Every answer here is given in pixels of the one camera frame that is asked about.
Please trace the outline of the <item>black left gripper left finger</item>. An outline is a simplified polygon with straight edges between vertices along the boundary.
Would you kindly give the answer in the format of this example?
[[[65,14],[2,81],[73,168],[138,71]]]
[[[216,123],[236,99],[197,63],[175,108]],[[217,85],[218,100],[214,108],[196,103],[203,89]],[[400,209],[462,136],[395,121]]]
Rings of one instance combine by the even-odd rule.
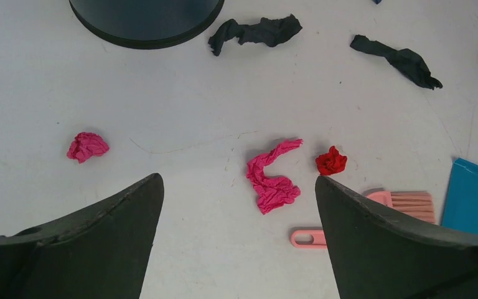
[[[139,298],[164,200],[150,174],[97,203],[0,235],[0,298]]]

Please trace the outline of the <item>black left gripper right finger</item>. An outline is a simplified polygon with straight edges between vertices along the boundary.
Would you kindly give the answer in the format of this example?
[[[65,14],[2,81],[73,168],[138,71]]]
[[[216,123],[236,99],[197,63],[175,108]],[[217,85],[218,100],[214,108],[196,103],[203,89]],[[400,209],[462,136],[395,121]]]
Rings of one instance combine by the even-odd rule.
[[[478,235],[421,221],[318,177],[341,298],[478,298]]]

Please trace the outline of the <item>long black paper scrap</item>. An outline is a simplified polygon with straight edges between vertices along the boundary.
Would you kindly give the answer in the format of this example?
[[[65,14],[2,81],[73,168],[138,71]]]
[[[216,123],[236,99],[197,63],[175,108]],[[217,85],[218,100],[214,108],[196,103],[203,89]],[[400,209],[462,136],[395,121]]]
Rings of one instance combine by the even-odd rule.
[[[421,88],[443,88],[443,84],[431,75],[422,56],[411,49],[397,50],[359,34],[354,36],[350,47],[364,54],[384,58],[399,73]]]

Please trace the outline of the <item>blue plastic dustpan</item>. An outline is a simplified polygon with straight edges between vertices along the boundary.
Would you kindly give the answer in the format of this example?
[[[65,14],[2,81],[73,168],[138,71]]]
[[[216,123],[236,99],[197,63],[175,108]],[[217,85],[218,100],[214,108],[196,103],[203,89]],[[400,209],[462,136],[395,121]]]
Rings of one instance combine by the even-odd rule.
[[[441,225],[478,234],[478,165],[462,158],[453,162]]]

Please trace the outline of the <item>pink hand brush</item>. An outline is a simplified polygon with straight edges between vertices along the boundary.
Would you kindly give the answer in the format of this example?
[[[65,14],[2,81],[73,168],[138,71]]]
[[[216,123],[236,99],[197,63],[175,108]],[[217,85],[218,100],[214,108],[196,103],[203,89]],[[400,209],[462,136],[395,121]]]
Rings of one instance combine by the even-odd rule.
[[[380,190],[368,192],[365,196],[416,219],[436,224],[433,197],[426,191],[391,192]],[[324,231],[320,229],[295,230],[289,240],[295,248],[299,249],[327,248]]]

